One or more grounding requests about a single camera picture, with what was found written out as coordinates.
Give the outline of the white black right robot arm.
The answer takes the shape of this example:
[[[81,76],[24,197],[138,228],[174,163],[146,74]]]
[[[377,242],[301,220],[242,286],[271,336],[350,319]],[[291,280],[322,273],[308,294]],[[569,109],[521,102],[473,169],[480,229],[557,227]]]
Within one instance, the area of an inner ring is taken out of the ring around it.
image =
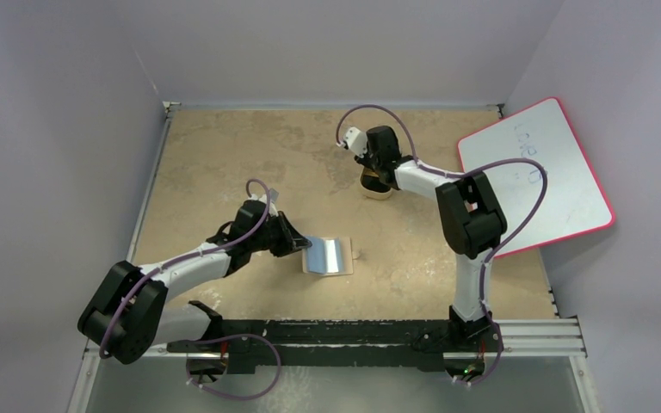
[[[366,132],[351,127],[343,145],[355,161],[375,173],[385,187],[436,201],[443,236],[456,254],[456,287],[450,306],[448,337],[458,349],[479,343],[491,324],[482,301],[489,276],[482,274],[485,258],[501,243],[507,231],[503,209],[483,172],[466,175],[433,168],[404,156],[389,126]]]

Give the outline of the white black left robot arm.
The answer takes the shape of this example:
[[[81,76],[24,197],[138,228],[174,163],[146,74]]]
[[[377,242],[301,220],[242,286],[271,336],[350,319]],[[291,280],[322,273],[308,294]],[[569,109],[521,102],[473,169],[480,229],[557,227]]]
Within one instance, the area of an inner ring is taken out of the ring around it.
[[[233,220],[187,253],[140,266],[114,264],[80,315],[77,329],[98,345],[103,358],[114,357],[122,364],[135,362],[160,342],[189,340],[202,352],[213,351],[222,340],[218,324],[201,319],[188,333],[172,333],[165,304],[202,283],[236,273],[257,252],[284,257],[311,246],[273,201],[252,197]]]

